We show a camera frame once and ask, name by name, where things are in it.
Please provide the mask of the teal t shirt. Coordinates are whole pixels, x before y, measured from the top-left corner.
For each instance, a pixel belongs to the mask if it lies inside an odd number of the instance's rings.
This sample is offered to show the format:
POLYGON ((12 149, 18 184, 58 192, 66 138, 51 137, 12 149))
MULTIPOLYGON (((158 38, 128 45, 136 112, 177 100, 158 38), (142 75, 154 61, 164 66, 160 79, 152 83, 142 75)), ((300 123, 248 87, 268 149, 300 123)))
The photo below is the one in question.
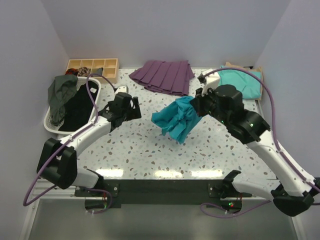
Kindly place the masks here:
POLYGON ((200 122, 194 107, 191 105, 192 96, 176 98, 160 112, 154 112, 151 121, 161 128, 161 134, 167 133, 179 144, 183 144, 191 130, 200 122))

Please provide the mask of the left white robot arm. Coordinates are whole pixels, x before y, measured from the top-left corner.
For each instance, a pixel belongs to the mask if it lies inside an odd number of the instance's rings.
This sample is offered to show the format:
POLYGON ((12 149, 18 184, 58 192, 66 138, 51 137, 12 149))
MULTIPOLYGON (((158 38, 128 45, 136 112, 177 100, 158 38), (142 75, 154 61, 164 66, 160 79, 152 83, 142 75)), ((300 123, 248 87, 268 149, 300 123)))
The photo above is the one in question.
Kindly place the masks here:
POLYGON ((86 125, 61 139, 48 139, 43 146, 37 175, 61 189, 71 186, 85 188, 92 196, 105 189, 104 178, 96 171, 78 166, 78 157, 101 137, 119 128, 123 122, 142 117, 139 99, 118 92, 114 99, 86 125))

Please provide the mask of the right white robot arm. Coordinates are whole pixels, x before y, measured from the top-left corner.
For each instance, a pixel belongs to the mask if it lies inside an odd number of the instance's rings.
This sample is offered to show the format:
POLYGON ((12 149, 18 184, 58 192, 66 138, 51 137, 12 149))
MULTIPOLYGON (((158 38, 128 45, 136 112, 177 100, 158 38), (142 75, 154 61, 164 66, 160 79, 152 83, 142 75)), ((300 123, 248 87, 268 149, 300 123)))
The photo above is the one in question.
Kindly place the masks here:
POLYGON ((273 139, 270 125, 257 112, 245 109, 242 93, 232 85, 198 88, 190 101, 200 117, 209 115, 227 132, 255 152, 275 174, 276 179, 256 180, 232 170, 219 188, 221 198, 237 193, 252 194, 272 202, 282 213, 295 217, 308 210, 319 193, 320 179, 313 177, 273 139))

